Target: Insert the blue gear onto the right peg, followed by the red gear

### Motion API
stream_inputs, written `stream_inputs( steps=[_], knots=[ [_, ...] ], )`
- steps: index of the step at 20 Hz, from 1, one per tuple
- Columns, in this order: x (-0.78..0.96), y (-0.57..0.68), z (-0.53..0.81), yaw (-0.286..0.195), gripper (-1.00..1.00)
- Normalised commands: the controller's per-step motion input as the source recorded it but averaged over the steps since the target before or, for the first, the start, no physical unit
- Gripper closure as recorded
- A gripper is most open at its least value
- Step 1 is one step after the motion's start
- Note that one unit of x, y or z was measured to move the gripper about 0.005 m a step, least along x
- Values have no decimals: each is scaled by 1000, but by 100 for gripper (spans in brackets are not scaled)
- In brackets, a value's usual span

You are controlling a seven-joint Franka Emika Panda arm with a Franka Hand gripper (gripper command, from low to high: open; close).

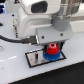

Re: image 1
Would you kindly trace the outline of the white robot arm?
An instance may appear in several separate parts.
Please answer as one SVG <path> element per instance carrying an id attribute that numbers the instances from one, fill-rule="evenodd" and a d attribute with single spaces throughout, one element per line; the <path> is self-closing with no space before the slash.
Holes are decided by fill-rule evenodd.
<path id="1" fill-rule="evenodd" d="M 73 35 L 70 19 L 82 0 L 20 0 L 17 32 L 35 45 L 64 42 Z"/>

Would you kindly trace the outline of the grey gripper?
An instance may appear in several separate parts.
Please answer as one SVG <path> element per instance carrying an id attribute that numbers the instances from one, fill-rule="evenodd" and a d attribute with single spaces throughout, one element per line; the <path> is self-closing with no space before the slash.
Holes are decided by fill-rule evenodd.
<path id="1" fill-rule="evenodd" d="M 48 44 L 50 43 L 60 42 L 59 49 L 62 50 L 65 41 L 70 39 L 71 36 L 73 35 L 73 31 L 71 25 L 68 26 L 57 25 L 44 28 L 37 28 L 36 34 L 39 44 L 42 47 L 43 53 L 46 53 Z"/>

